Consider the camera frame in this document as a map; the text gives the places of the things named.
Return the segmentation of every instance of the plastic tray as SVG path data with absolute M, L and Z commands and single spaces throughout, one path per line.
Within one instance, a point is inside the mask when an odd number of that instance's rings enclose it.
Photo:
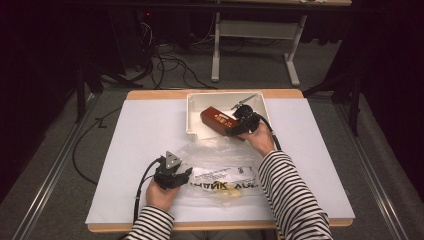
M 200 113 L 208 107 L 214 107 L 221 112 L 232 116 L 234 105 L 256 94 L 245 104 L 253 111 L 263 116 L 270 124 L 268 112 L 262 92 L 221 92 L 221 93 L 190 93 L 187 94 L 187 122 L 186 132 L 191 141 L 220 136 L 219 133 L 206 126 L 200 119 Z

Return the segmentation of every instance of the striped sleeve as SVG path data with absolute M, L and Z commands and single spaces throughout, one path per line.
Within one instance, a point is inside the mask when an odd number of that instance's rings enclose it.
M 127 240 L 133 239 L 169 239 L 174 218 L 159 208 L 143 207 L 140 216 L 135 221 Z
M 265 156 L 259 176 L 282 239 L 332 239 L 327 214 L 287 154 Z

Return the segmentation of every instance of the person's left hand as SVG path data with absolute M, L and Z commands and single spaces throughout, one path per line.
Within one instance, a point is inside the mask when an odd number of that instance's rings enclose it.
M 165 212 L 168 212 L 171 208 L 172 201 L 177 195 L 180 187 L 173 189 L 163 190 L 159 184 L 155 182 L 154 179 L 150 181 L 149 186 L 146 191 L 146 203 L 149 206 L 162 209 Z

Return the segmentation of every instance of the metal rail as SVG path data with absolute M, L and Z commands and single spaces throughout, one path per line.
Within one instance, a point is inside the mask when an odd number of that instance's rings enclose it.
M 390 198 L 387 196 L 386 191 L 384 191 L 383 186 L 378 179 L 376 172 L 372 166 L 370 159 L 365 153 L 364 148 L 362 147 L 361 141 L 356 137 L 350 129 L 349 126 L 349 117 L 346 113 L 346 110 L 341 104 L 335 104 L 334 108 L 339 115 L 344 127 L 346 128 L 349 136 L 352 140 L 353 145 L 358 153 L 359 160 L 361 163 L 362 170 L 364 171 L 365 179 L 368 182 L 368 185 L 374 195 L 374 198 L 377 202 L 378 207 L 380 208 L 381 214 L 386 221 L 386 224 L 390 230 L 390 233 L 395 240 L 408 240 L 405 230 L 402 227 L 402 224 L 397 217 L 396 211 L 393 207 L 393 204 Z
M 58 182 L 64 167 L 66 166 L 66 160 L 68 154 L 72 151 L 73 146 L 75 145 L 75 141 L 80 133 L 82 127 L 84 126 L 85 121 L 87 120 L 87 116 L 92 111 L 93 107 L 97 103 L 98 97 L 95 97 L 94 94 L 90 94 L 88 97 L 88 110 L 85 115 L 82 117 L 81 121 L 76 123 L 72 128 L 68 138 L 66 139 L 65 144 L 60 150 L 53 166 L 51 167 L 49 173 L 47 174 L 46 179 L 43 182 L 40 190 L 38 191 L 34 201 L 32 202 L 30 208 L 28 209 L 25 217 L 23 218 L 21 224 L 13 236 L 13 240 L 19 239 L 28 239 L 32 230 L 34 229 L 35 224 L 39 216 L 41 215 L 47 201 L 51 193 L 53 192 L 56 183 Z

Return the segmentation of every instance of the gray carpet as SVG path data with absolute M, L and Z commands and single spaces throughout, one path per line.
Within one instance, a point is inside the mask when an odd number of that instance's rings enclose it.
M 162 48 L 162 56 L 169 52 L 183 59 L 196 73 L 198 79 L 217 88 L 291 88 L 288 74 L 281 59 L 282 42 L 265 46 L 267 42 L 255 41 L 238 52 L 223 52 L 221 80 L 212 84 L 210 79 L 211 52 L 208 45 L 192 48 L 189 52 Z M 301 44 L 295 57 L 295 66 L 300 78 L 300 89 L 308 89 L 321 82 L 337 51 L 338 44 L 320 46 L 316 42 Z M 223 46 L 225 50 L 237 49 L 239 45 L 231 42 Z M 184 79 L 193 86 L 195 82 L 190 73 L 184 75 L 182 67 L 166 62 L 162 88 L 187 87 Z M 156 83 L 161 71 L 154 71 Z M 150 78 L 139 81 L 146 88 L 153 88 Z M 81 133 L 88 129 L 95 118 L 102 117 L 122 106 L 129 89 L 105 84 L 106 90 L 90 112 Z M 384 134 L 372 117 L 366 100 L 361 98 L 359 115 L 359 138 L 352 138 L 340 116 L 340 106 L 333 105 L 329 93 L 320 93 L 309 99 L 311 109 L 321 130 L 324 141 L 334 161 L 341 182 L 346 189 L 356 219 L 352 226 L 332 228 L 335 239 L 406 239 L 394 237 L 390 224 L 376 201 L 370 187 L 361 156 L 355 141 L 359 141 L 372 162 L 372 166 L 383 186 L 390 202 L 398 214 L 399 222 L 409 239 L 424 239 L 424 208 L 415 190 L 397 163 Z M 89 178 L 97 181 L 102 169 L 119 111 L 103 121 L 106 128 L 94 127 L 82 139 L 76 149 L 76 161 L 79 169 Z M 26 212 L 42 186 L 50 168 L 66 138 L 74 126 L 76 118 L 76 98 L 73 96 L 56 121 L 46 132 L 45 139 L 33 157 L 30 165 L 19 178 L 8 197 L 0 206 L 0 239 L 12 239 Z M 54 186 L 51 195 L 28 239 L 118 239 L 122 233 L 91 233 L 85 219 L 94 195 L 95 186 L 82 179 L 72 165 L 72 152 L 67 155 L 66 165 Z

